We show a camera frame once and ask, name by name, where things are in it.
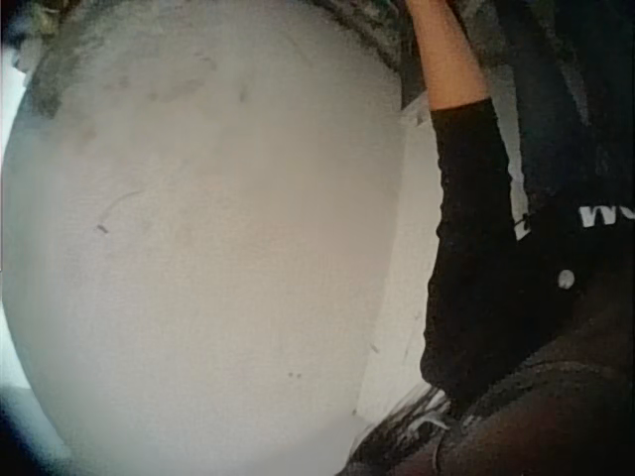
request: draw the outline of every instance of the shirt sleeve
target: shirt sleeve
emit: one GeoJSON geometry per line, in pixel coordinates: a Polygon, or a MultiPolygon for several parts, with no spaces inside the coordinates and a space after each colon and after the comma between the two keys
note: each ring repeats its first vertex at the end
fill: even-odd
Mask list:
{"type": "Polygon", "coordinates": [[[433,111],[432,120],[444,198],[439,249],[428,284],[422,372],[429,382],[442,385],[432,374],[443,373],[448,340],[463,328],[458,319],[469,318],[454,315],[451,304],[478,279],[493,254],[516,245],[516,237],[509,158],[491,99],[433,111]]]}

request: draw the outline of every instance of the white curved surface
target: white curved surface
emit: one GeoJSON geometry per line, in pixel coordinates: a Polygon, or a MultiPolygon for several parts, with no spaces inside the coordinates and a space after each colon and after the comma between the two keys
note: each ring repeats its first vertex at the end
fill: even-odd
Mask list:
{"type": "Polygon", "coordinates": [[[398,79],[299,2],[121,2],[91,32],[4,170],[4,305],[36,394],[108,464],[224,474],[292,451],[357,401],[398,79]]]}

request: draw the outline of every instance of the person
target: person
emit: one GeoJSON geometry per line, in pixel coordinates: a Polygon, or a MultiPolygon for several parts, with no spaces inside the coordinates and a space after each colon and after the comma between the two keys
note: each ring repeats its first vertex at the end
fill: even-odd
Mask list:
{"type": "Polygon", "coordinates": [[[340,474],[624,471],[633,447],[632,10],[556,0],[585,121],[530,6],[493,0],[529,201],[530,232],[517,240],[496,112],[447,2],[406,2],[444,191],[421,361],[432,386],[373,428],[340,474]]]}

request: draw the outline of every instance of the black long-sleeve shirt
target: black long-sleeve shirt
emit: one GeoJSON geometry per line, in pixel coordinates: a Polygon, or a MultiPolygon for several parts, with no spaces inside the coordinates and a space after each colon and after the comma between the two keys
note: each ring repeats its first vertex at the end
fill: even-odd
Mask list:
{"type": "Polygon", "coordinates": [[[468,404],[552,338],[597,260],[632,247],[632,191],[564,188],[517,241],[509,160],[491,100],[432,113],[442,171],[422,375],[468,404]]]}

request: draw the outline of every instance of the white button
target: white button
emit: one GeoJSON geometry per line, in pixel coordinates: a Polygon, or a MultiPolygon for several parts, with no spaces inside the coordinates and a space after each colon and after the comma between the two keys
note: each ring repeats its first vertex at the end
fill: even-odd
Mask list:
{"type": "Polygon", "coordinates": [[[558,286],[563,290],[570,290],[575,283],[575,275],[572,270],[562,270],[558,275],[558,286]]]}

